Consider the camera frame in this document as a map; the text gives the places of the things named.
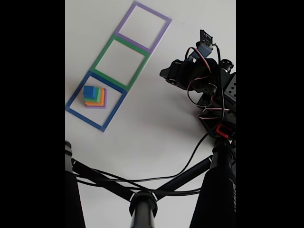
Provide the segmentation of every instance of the purple square frame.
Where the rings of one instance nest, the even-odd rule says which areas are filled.
[[[160,30],[159,34],[157,35],[156,39],[154,40],[154,43],[152,44],[151,48],[147,48],[137,42],[135,42],[134,40],[131,40],[129,39],[128,37],[122,35],[119,33],[120,29],[123,27],[123,25],[125,24],[125,22],[128,20],[129,16],[131,15],[132,11],[134,10],[134,8],[138,6],[138,7],[141,7],[143,8],[144,10],[156,15],[157,17],[159,18],[162,18],[166,21],[165,25],[162,27],[162,29]],[[172,19],[160,14],[159,12],[156,12],[155,10],[153,9],[150,9],[149,7],[146,7],[144,5],[142,5],[141,3],[139,2],[136,2],[134,1],[132,6],[129,8],[128,12],[126,13],[126,15],[124,16],[124,18],[122,19],[122,21],[119,23],[118,27],[116,28],[116,30],[114,31],[114,34],[126,41],[128,41],[129,43],[141,48],[142,50],[148,52],[149,54],[151,54],[154,49],[156,48],[157,44],[160,42],[163,34],[165,33],[165,31],[167,30],[168,26],[170,25]]]

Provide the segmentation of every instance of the tripod leg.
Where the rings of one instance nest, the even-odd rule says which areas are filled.
[[[236,178],[231,171],[231,154],[224,144],[213,149],[190,228],[236,227]]]
[[[136,193],[131,200],[129,211],[132,215],[130,228],[155,228],[157,203],[150,192]]]
[[[71,146],[66,142],[65,228],[85,228],[76,177],[72,174]]]

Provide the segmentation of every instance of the black cable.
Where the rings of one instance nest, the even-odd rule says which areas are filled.
[[[225,98],[224,98],[224,92],[223,92],[223,85],[222,85],[222,77],[221,77],[221,67],[220,67],[220,51],[219,51],[219,47],[215,44],[215,46],[217,47],[217,53],[218,53],[218,86],[219,86],[219,94],[221,96],[222,99],[222,115],[221,118],[219,120],[219,122],[210,130],[210,132],[214,131],[219,125],[220,123],[223,121],[224,117],[225,117]]]
[[[170,179],[170,178],[174,178],[174,177],[177,177],[179,175],[181,175],[185,170],[186,168],[189,166],[190,162],[192,161],[192,158],[196,152],[196,150],[198,149],[198,147],[200,146],[200,144],[202,143],[202,141],[204,141],[204,139],[208,136],[208,133],[206,133],[201,139],[200,141],[198,142],[198,144],[196,145],[189,161],[187,162],[186,166],[177,174],[173,175],[173,176],[167,176],[167,177],[154,177],[154,178],[147,178],[147,179],[139,179],[139,180],[128,180],[128,182],[144,182],[144,181],[155,181],[155,180],[163,180],[163,179]],[[115,177],[117,179],[122,179],[123,181],[126,181],[126,179],[124,178],[121,178],[121,177],[118,177],[118,176],[115,176],[115,175],[112,175],[110,173],[107,173],[107,172],[104,172],[104,171],[100,171],[100,170],[97,170],[97,169],[94,169],[95,171],[99,172],[99,173],[102,173],[102,174],[105,174],[105,175],[109,175],[111,177]]]
[[[85,184],[85,185],[89,185],[89,186],[103,188],[102,185],[88,183],[88,182],[78,180],[78,179],[77,179],[77,182]],[[154,189],[146,189],[146,188],[132,188],[132,187],[125,187],[125,188],[130,189],[130,190],[150,191],[150,192],[154,192],[154,193],[157,193],[160,195],[167,195],[167,196],[187,196],[187,195],[199,194],[199,192],[200,192],[200,189],[194,189],[194,190],[189,190],[189,191],[162,191],[162,190],[154,190]]]
[[[100,171],[102,172],[102,174],[105,174],[105,175],[109,175],[109,176],[112,176],[112,177],[115,177],[117,179],[106,179],[106,178],[100,178],[100,177],[91,177],[91,176],[85,176],[85,175],[79,175],[79,174],[75,174],[73,173],[76,177],[79,177],[79,178],[84,178],[84,179],[88,179],[88,180],[96,180],[96,181],[114,181],[114,182],[127,182],[129,184],[132,184],[134,186],[137,186],[139,188],[145,188],[139,184],[136,184],[136,183],[133,183],[132,180],[127,180],[125,178],[122,178],[122,177],[119,177],[119,176],[115,176],[113,174],[110,174],[110,173],[107,173],[107,172],[103,172],[103,171]]]

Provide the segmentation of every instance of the stacked colored squares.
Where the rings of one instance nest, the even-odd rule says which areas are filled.
[[[106,89],[84,86],[84,98],[87,108],[106,108]]]

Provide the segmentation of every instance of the tripod clamp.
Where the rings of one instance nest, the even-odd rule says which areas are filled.
[[[156,216],[156,213],[157,213],[157,203],[156,203],[156,199],[155,197],[152,195],[152,193],[150,192],[144,192],[144,191],[140,191],[140,192],[137,192],[135,193],[135,195],[132,197],[131,199],[131,204],[130,204],[130,207],[129,207],[129,211],[130,211],[130,214],[131,216],[133,215],[134,213],[134,210],[138,207],[138,205],[141,203],[141,202],[148,202],[149,205],[150,205],[150,208],[153,212],[153,216],[155,217]]]

